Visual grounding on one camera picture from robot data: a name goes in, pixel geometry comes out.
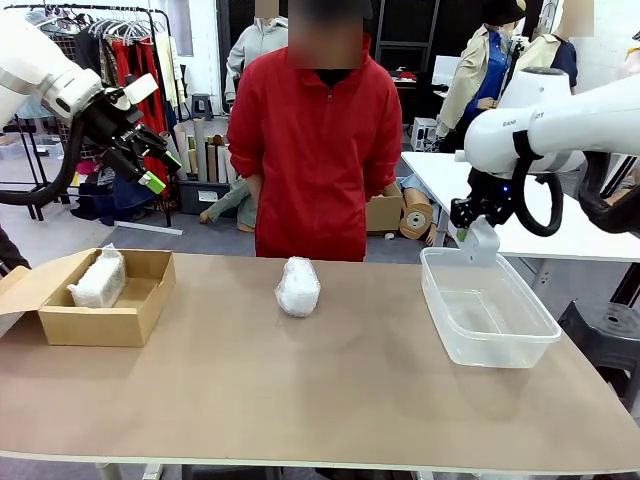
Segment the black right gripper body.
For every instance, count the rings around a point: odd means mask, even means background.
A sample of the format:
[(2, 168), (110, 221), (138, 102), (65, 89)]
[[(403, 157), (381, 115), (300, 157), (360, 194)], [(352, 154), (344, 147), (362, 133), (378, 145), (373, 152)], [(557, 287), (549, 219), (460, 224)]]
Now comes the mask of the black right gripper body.
[(490, 174), (469, 176), (471, 192), (469, 198), (479, 215), (512, 215), (512, 181)]

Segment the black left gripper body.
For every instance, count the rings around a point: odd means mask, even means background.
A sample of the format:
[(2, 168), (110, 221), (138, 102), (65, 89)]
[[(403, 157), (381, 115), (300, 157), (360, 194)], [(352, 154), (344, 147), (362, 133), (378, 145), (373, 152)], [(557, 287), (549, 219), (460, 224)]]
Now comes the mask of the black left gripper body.
[(113, 138), (134, 129), (142, 118), (142, 112), (123, 89), (104, 89), (87, 107), (87, 141), (95, 147), (106, 147)]

